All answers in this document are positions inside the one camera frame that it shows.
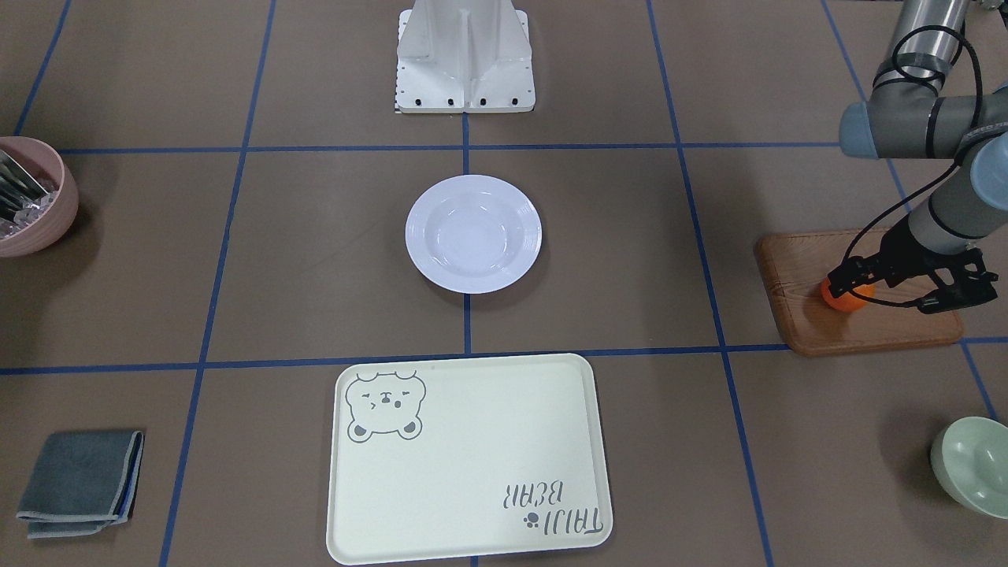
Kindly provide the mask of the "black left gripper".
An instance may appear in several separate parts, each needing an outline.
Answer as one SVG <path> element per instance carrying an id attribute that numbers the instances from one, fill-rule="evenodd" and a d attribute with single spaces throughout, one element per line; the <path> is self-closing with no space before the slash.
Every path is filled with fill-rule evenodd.
<path id="1" fill-rule="evenodd" d="M 854 248 L 867 236 L 859 231 L 847 244 L 841 263 L 827 275 L 827 295 L 839 298 L 858 287 L 885 281 L 896 287 L 932 269 L 936 252 L 918 242 L 908 228 L 890 228 L 881 237 L 875 254 L 854 255 Z"/>

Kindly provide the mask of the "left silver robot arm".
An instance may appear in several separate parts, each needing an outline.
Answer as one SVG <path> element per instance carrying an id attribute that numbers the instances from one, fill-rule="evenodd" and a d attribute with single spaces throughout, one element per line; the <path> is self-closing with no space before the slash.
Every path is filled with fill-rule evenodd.
<path id="1" fill-rule="evenodd" d="M 839 142 L 858 158 L 947 159 L 912 194 L 917 205 L 881 237 L 878 251 L 843 259 L 825 280 L 829 298 L 867 301 L 871 284 L 926 277 L 933 289 L 904 302 L 942 313 L 995 300 L 998 274 L 979 243 L 1006 226 L 1006 89 L 985 93 L 965 36 L 965 1 L 906 1 L 868 99 L 843 112 Z"/>

